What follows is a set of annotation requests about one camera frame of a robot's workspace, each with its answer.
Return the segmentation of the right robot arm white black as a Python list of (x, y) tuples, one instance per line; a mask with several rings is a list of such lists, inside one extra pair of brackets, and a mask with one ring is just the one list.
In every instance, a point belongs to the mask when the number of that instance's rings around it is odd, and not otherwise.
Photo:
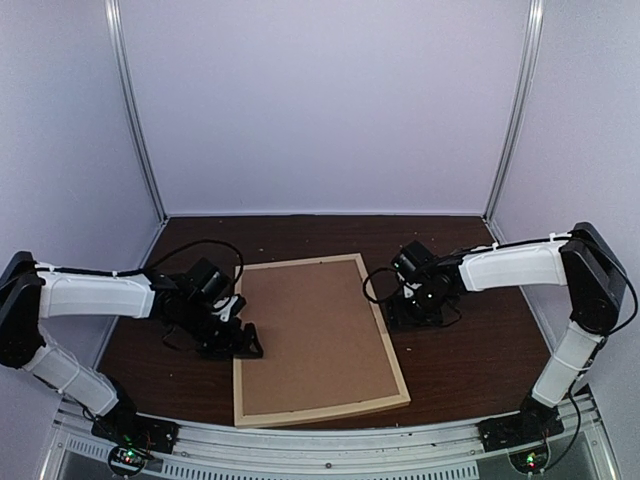
[(391, 262), (397, 282), (384, 300), (391, 328), (446, 328), (443, 309), (464, 295), (517, 288), (562, 290), (569, 303), (564, 333), (523, 400), (512, 430), (519, 440), (535, 440), (551, 424), (557, 407), (594, 362), (608, 339), (628, 325), (639, 299), (626, 269), (594, 225), (581, 222), (563, 233), (432, 253), (414, 241)]

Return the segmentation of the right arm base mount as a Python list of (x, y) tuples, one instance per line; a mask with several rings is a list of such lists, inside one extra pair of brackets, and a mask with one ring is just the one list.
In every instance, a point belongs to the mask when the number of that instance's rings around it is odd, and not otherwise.
[(488, 418), (479, 422), (477, 428), (486, 452), (542, 442), (545, 438), (565, 431), (563, 422), (559, 419), (541, 422), (522, 413)]

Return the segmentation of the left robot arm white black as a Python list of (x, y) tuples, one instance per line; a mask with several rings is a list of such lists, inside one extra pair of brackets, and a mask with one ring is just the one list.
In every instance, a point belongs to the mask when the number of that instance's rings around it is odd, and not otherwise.
[(206, 359), (260, 359), (256, 327), (239, 317), (246, 301), (237, 283), (202, 258), (187, 272), (153, 268), (117, 272), (38, 263), (14, 255), (1, 276), (1, 363), (21, 369), (76, 400), (123, 444), (137, 442), (144, 424), (122, 387), (84, 366), (41, 326), (43, 319), (117, 316), (158, 320), (180, 328)]

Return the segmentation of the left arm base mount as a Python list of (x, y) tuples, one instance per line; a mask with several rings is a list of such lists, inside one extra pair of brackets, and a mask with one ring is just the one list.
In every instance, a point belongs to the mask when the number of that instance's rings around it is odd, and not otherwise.
[(171, 454), (179, 433), (175, 422), (150, 417), (136, 417), (133, 425), (109, 425), (104, 419), (93, 423), (91, 434), (123, 447), (144, 452)]

